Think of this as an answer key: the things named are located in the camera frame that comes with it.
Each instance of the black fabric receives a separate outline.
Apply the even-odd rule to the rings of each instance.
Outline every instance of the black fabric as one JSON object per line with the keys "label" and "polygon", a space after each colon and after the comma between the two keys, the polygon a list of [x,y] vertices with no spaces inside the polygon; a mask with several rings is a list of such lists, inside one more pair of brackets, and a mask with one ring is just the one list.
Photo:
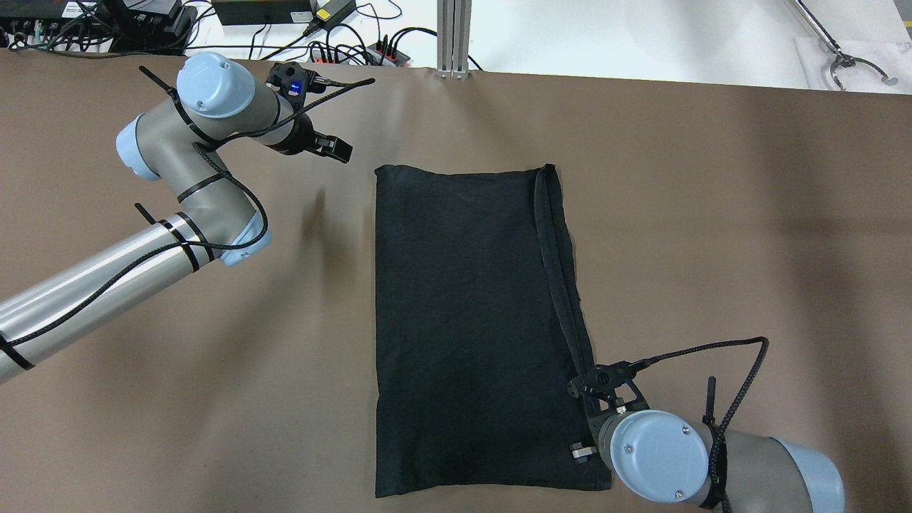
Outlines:
{"label": "black fabric", "polygon": [[591,444],[566,385],[592,348],[554,166],[377,177],[377,497],[608,489],[604,464],[569,450]]}

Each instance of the black box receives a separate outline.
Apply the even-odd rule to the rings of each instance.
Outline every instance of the black box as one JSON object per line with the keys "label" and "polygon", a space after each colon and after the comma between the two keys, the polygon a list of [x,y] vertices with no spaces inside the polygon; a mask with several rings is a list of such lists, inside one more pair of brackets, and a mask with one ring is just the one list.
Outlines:
{"label": "black box", "polygon": [[310,23],[316,0],[212,0],[222,25]]}

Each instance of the metal stand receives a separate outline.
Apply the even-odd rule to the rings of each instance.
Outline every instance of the metal stand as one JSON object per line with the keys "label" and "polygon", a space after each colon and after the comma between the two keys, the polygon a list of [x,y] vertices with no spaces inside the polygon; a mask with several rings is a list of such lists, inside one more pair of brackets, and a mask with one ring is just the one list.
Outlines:
{"label": "metal stand", "polygon": [[437,76],[469,77],[472,0],[437,0]]}

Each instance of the white label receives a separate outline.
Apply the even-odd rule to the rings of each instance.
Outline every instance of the white label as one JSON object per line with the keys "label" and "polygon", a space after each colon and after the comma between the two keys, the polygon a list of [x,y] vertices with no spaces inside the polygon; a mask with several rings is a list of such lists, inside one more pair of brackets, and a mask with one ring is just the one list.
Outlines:
{"label": "white label", "polygon": [[[84,5],[87,9],[90,9],[95,6],[97,2],[80,2],[79,4]],[[76,2],[67,2],[67,6],[63,8],[63,14],[60,17],[64,18],[75,18],[82,15],[82,7],[79,6]]]}
{"label": "white label", "polygon": [[314,21],[314,13],[310,11],[297,11],[289,13],[292,23],[310,23]]}

